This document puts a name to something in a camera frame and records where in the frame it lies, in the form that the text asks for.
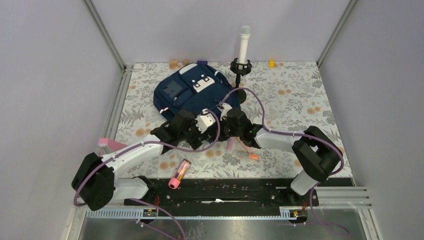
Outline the round wooden block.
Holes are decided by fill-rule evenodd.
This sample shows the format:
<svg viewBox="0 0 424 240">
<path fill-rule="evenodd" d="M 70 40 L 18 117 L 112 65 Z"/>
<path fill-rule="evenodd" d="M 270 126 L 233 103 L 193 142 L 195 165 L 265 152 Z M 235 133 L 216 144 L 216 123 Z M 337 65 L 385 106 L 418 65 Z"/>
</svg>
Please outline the round wooden block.
<svg viewBox="0 0 424 240">
<path fill-rule="evenodd" d="M 181 63 L 181 64 L 182 64 L 183 66 L 186 66 L 186 65 L 188 65 L 189 63 L 190 63 L 190 60 L 186 58 L 186 59 L 184 59 L 184 60 L 182 61 L 182 63 Z"/>
</svg>

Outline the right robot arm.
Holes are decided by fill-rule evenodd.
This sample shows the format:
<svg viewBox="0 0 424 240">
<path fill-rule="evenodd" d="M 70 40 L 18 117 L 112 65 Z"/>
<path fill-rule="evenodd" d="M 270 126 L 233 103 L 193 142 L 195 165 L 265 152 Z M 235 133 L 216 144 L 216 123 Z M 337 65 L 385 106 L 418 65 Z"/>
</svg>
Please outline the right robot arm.
<svg viewBox="0 0 424 240">
<path fill-rule="evenodd" d="M 307 192 L 325 182 L 337 166 L 342 165 L 343 154 L 316 126 L 304 132 L 280 132 L 252 123 L 239 108 L 221 110 L 221 136 L 238 137 L 244 145 L 256 149 L 274 149 L 295 154 L 302 171 L 297 174 L 287 191 L 287 201 L 293 206 L 307 199 Z"/>
</svg>

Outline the purple toy block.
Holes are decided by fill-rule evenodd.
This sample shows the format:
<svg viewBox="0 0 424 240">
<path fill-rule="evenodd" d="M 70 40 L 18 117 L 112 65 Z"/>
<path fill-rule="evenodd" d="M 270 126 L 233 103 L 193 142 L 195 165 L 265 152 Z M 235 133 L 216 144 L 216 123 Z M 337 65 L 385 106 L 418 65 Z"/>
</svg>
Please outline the purple toy block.
<svg viewBox="0 0 424 240">
<path fill-rule="evenodd" d="M 197 61 L 197 64 L 207 65 L 208 64 L 208 61 L 206 61 L 206 60 L 198 60 Z"/>
</svg>

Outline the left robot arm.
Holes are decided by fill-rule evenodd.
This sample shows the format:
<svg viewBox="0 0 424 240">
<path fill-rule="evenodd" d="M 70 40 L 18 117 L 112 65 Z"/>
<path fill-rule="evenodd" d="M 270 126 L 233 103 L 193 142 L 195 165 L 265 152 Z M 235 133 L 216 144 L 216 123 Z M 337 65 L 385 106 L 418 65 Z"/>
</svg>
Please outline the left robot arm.
<svg viewBox="0 0 424 240">
<path fill-rule="evenodd" d="M 220 135 L 220 120 L 211 110 L 204 109 L 198 116 L 180 111 L 172 120 L 153 129 L 139 142 L 112 153 L 85 156 L 71 186 L 75 190 L 73 204 L 88 206 L 97 211 L 109 202 L 136 199 L 148 206 L 155 200 L 155 192 L 140 177 L 123 178 L 128 170 L 142 161 L 159 157 L 169 150 L 182 151 L 180 142 L 201 143 L 209 130 L 216 130 L 212 145 Z"/>
</svg>

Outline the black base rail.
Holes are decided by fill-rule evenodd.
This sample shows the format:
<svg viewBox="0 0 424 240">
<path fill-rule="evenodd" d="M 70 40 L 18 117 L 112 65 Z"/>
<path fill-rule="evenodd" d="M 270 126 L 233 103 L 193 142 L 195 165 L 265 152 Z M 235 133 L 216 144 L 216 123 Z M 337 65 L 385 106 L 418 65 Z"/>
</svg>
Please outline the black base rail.
<svg viewBox="0 0 424 240">
<path fill-rule="evenodd" d="M 174 217 L 277 217 L 283 208 L 319 206 L 315 190 L 298 195 L 290 178 L 184 178 L 177 189 L 167 178 L 141 179 L 148 187 L 141 200 Z"/>
</svg>

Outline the pink-capped clear tube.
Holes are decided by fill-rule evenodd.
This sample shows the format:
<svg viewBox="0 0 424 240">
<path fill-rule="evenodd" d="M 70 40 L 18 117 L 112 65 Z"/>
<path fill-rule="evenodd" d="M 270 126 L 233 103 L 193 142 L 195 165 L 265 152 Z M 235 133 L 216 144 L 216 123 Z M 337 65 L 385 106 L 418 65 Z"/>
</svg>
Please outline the pink-capped clear tube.
<svg viewBox="0 0 424 240">
<path fill-rule="evenodd" d="M 176 169 L 176 172 L 174 176 L 169 180 L 168 186 L 175 190 L 179 187 L 181 184 L 182 179 L 184 178 L 185 174 L 187 173 L 188 169 L 191 167 L 192 163 L 187 160 L 183 159 L 179 166 Z"/>
</svg>

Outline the grey orange-capped marker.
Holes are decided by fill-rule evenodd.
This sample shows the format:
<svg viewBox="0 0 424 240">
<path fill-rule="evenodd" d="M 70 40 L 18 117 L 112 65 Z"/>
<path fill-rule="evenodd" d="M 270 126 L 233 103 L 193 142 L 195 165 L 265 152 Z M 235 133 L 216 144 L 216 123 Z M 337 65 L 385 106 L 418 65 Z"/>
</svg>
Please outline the grey orange-capped marker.
<svg viewBox="0 0 424 240">
<path fill-rule="evenodd" d="M 233 151 L 232 155 L 234 157 L 237 157 L 237 158 L 250 159 L 250 160 L 254 160 L 254 161 L 259 160 L 259 156 L 257 154 L 249 153 L 249 152 L 245 152 L 245 151 L 235 150 L 235 151 Z"/>
</svg>

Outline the tan wooden block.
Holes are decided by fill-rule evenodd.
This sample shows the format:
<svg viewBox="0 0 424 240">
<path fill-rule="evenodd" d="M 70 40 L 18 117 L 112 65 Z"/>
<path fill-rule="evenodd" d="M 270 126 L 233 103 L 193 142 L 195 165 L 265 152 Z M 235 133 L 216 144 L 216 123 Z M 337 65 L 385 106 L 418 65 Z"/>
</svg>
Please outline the tan wooden block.
<svg viewBox="0 0 424 240">
<path fill-rule="evenodd" d="M 176 69 L 179 66 L 178 60 L 171 60 L 168 62 L 168 66 L 170 69 Z"/>
</svg>

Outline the navy blue student backpack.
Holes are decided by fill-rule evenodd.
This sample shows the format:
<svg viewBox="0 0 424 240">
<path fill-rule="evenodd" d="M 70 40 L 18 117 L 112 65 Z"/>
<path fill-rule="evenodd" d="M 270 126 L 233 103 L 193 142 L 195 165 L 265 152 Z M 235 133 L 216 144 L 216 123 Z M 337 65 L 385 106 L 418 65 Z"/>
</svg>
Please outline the navy blue student backpack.
<svg viewBox="0 0 424 240">
<path fill-rule="evenodd" d="M 225 98 L 231 90 L 233 86 L 220 71 L 209 65 L 189 63 L 159 82 L 153 91 L 153 105 L 167 120 L 181 110 L 197 116 L 209 109 L 219 117 L 217 105 L 221 100 L 232 108 L 241 106 L 236 93 Z"/>
</svg>

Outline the white microphone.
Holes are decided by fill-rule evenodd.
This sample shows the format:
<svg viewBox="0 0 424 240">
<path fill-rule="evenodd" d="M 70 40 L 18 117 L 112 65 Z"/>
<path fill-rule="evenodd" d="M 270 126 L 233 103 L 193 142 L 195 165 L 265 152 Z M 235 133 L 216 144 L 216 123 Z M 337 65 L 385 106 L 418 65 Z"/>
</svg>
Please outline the white microphone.
<svg viewBox="0 0 424 240">
<path fill-rule="evenodd" d="M 251 36 L 251 27 L 247 25 L 242 26 L 240 31 L 240 47 L 239 47 L 239 58 L 238 58 L 238 62 L 240 64 L 246 63 L 248 42 L 249 42 L 250 36 Z"/>
</svg>

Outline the black microphone stand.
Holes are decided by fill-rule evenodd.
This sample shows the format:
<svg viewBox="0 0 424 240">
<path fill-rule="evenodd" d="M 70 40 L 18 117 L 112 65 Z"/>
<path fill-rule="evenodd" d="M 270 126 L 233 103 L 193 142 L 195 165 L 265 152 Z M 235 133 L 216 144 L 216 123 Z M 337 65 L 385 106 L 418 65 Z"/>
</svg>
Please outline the black microphone stand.
<svg viewBox="0 0 424 240">
<path fill-rule="evenodd" d="M 249 74 L 252 71 L 252 64 L 250 60 L 247 60 L 247 63 L 240 63 L 238 58 L 235 58 L 230 63 L 230 70 L 236 74 L 235 77 L 235 94 L 240 102 L 240 104 L 244 103 L 247 98 L 247 94 L 245 90 L 240 89 L 241 78 Z"/>
</svg>

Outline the pink highlighter pen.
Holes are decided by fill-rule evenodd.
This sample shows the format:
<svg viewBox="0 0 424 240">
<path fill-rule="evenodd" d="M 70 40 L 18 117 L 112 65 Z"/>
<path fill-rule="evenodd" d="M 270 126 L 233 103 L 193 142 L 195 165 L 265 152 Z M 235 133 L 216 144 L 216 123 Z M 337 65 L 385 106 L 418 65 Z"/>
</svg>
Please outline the pink highlighter pen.
<svg viewBox="0 0 424 240">
<path fill-rule="evenodd" d="M 233 153 L 236 140 L 237 139 L 235 137 L 230 137 L 228 139 L 227 146 L 226 146 L 226 153 L 227 154 L 232 154 Z"/>
</svg>

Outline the pink box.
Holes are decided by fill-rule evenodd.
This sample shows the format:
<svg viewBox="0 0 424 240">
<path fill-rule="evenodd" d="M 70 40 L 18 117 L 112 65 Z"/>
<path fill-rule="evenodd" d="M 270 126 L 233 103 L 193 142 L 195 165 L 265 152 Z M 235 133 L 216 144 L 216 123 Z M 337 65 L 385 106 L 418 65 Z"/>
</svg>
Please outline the pink box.
<svg viewBox="0 0 424 240">
<path fill-rule="evenodd" d="M 125 162 L 123 157 L 118 158 L 117 152 L 120 153 L 123 149 L 128 147 L 127 144 L 117 142 L 109 138 L 100 138 L 98 141 L 98 152 L 102 157 L 101 167 L 97 170 L 105 170 L 106 168 L 113 168 L 115 175 L 122 175 L 131 167 L 128 162 Z"/>
</svg>

